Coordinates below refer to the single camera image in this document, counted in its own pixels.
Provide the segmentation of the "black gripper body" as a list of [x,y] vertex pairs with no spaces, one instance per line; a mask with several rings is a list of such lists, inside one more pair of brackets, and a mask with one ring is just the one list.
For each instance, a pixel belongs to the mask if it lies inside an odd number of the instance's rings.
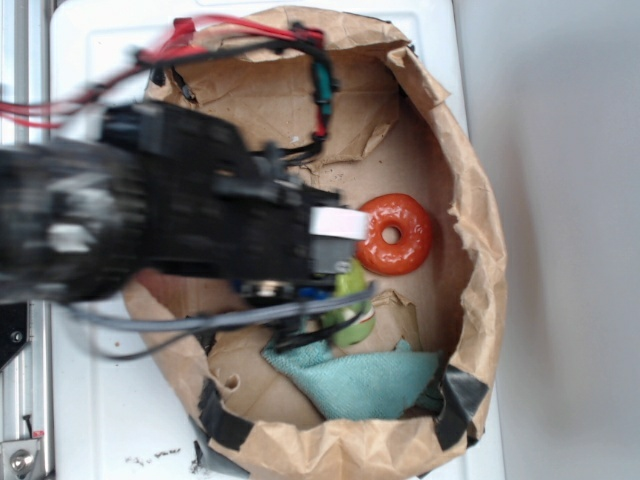
[[274,144],[254,155],[233,124],[157,101],[106,110],[100,140],[140,172],[144,267],[326,290],[352,270],[356,235],[313,224],[344,213],[339,195],[295,179]]

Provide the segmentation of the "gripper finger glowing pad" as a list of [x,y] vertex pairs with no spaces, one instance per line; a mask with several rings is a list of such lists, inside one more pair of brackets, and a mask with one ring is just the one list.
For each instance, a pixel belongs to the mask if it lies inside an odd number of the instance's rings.
[[312,207],[309,233],[348,240],[366,240],[369,222],[369,215],[360,210],[342,207]]

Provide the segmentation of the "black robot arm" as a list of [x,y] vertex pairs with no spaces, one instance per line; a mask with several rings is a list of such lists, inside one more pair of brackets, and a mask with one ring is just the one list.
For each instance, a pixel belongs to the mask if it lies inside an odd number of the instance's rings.
[[108,297],[137,272],[296,286],[344,273],[368,216],[306,185],[279,149],[162,102],[113,107],[84,143],[1,153],[1,298]]

